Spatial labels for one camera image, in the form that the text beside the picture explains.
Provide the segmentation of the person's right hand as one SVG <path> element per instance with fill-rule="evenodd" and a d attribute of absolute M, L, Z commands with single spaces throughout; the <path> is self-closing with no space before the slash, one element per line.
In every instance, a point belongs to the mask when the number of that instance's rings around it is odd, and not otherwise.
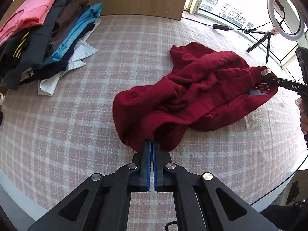
<path fill-rule="evenodd" d="M 302 101 L 302 98 L 298 98 L 295 100 L 295 103 L 297 105 L 297 107 L 300 110 L 300 127 L 302 132 L 307 135 L 307 131 L 308 131 L 308 119 L 307 119 L 307 115 L 305 114 L 304 110 L 304 104 Z"/>

